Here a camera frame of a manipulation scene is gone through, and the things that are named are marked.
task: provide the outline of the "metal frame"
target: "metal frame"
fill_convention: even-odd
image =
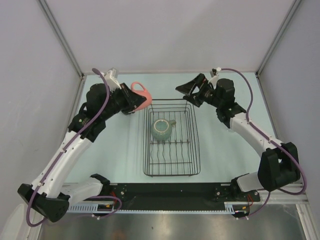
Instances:
[[[194,73],[208,73],[210,69],[191,69],[191,70],[166,70],[166,71],[155,71],[155,70],[150,70],[150,71],[121,71],[119,70],[118,74],[121,75],[128,75],[128,74],[194,74]],[[254,70],[241,70],[239,69],[240,72],[244,73],[255,73],[256,71]],[[84,76],[90,76],[90,75],[96,75],[95,73],[91,71],[85,71],[83,73]]]
[[[302,184],[290,184],[283,189],[291,192],[298,192],[302,189]],[[260,202],[254,202],[254,205],[261,205],[264,203],[267,199],[268,196],[268,191],[266,190],[259,190],[259,195],[260,195]],[[228,204],[245,204],[246,202],[238,202],[238,201],[228,201]],[[308,205],[308,198],[306,194],[302,195],[289,195],[286,194],[280,190],[275,190],[271,192],[269,201],[267,202],[267,205],[284,205],[284,204],[294,204],[294,205]]]
[[[52,11],[49,8],[49,5],[47,3],[46,0],[36,0],[39,3],[39,6],[43,12],[43,14],[45,15],[46,19],[48,20],[49,25],[52,27],[55,35],[58,38],[58,41],[60,42],[67,58],[70,60],[74,70],[76,71],[76,73],[78,74],[79,77],[83,76],[83,73],[80,69],[80,66],[75,58],[75,55],[73,54],[64,34],[61,31],[61,28],[59,27]]]
[[[72,109],[71,109],[71,112],[70,112],[70,116],[69,116],[69,119],[68,119],[68,124],[71,123],[72,118],[76,115],[76,112],[77,112],[77,110],[79,108],[79,103],[80,103],[80,100],[81,100],[82,93],[84,91],[86,80],[87,80],[87,76],[84,76],[84,77],[82,77],[80,79],[80,82],[79,82],[79,85],[78,85],[78,89],[77,89],[75,97],[74,97],[73,106],[72,106]]]
[[[300,7],[301,3],[303,2],[303,0],[294,0],[294,2],[292,3],[288,13],[286,14],[278,32],[276,33],[269,49],[267,50],[266,54],[264,55],[264,58],[258,68],[257,75],[260,76],[260,74],[262,73],[262,71],[264,70],[269,58],[271,57],[271,55],[273,54],[273,52],[275,51],[275,49],[277,48],[280,40],[282,39],[282,37],[284,36],[286,29],[288,28],[289,24],[291,23],[294,15],[296,14],[298,8]]]
[[[99,205],[113,205],[112,201],[100,202],[80,202],[68,208],[67,213],[73,214],[108,214],[114,210],[114,207],[109,210],[98,210]],[[225,210],[208,210],[208,211],[163,211],[163,210],[123,210],[118,211],[119,214],[234,214],[232,204],[224,203]]]
[[[320,239],[319,229],[311,211],[309,204],[297,204],[298,211],[304,235],[307,240]]]
[[[31,221],[32,223],[38,223],[42,219],[44,219],[44,216],[42,216],[40,213],[35,212],[33,220]],[[30,227],[29,228],[29,233],[26,237],[27,240],[37,240],[40,234],[41,230],[41,225],[36,226],[36,227]]]
[[[271,122],[271,126],[272,126],[272,130],[274,132],[274,136],[279,139],[279,134],[278,134],[278,131],[277,131],[277,128],[276,128],[276,125],[275,125],[275,122],[274,122],[274,119],[271,115],[271,111],[270,111],[270,108],[269,108],[269,105],[268,105],[268,102],[267,102],[267,98],[266,98],[266,94],[265,94],[265,91],[262,87],[262,84],[261,84],[261,81],[260,81],[260,78],[258,76],[257,73],[255,73],[255,78],[257,80],[257,83],[258,83],[258,86],[259,86],[259,89],[260,89],[260,93],[262,95],[262,99],[263,99],[263,102],[264,102],[264,105],[265,105],[265,108],[266,108],[266,112],[268,113],[268,117],[269,117],[269,120]]]

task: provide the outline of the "mug handle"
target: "mug handle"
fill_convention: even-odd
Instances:
[[[169,121],[169,124],[171,125],[171,126],[175,126],[176,125],[176,120],[171,120],[171,121]]]
[[[141,83],[141,82],[138,82],[138,81],[135,81],[135,82],[133,82],[133,83],[131,84],[130,88],[131,88],[132,91],[135,90],[135,85],[136,85],[136,84],[140,85],[140,86],[142,87],[142,89],[143,89],[144,92],[148,92],[148,90],[145,88],[145,86],[143,86],[142,83]]]

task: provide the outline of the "white wall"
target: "white wall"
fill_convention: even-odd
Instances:
[[[271,115],[284,141],[297,145],[307,196],[320,223],[320,1],[303,1],[261,75]]]
[[[47,0],[84,72],[255,71],[293,0]]]
[[[0,3],[0,232],[62,140],[79,85],[35,0]]]

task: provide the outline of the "gray floor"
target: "gray floor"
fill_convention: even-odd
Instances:
[[[119,213],[97,221],[67,214],[39,240],[305,240],[295,205],[267,205],[249,220],[231,215]]]

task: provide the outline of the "wire dish rack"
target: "wire dish rack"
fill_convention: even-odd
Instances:
[[[200,173],[199,135],[195,108],[183,99],[153,99],[144,109],[143,172],[147,176],[192,176]],[[154,121],[175,120],[171,136],[157,141]]]

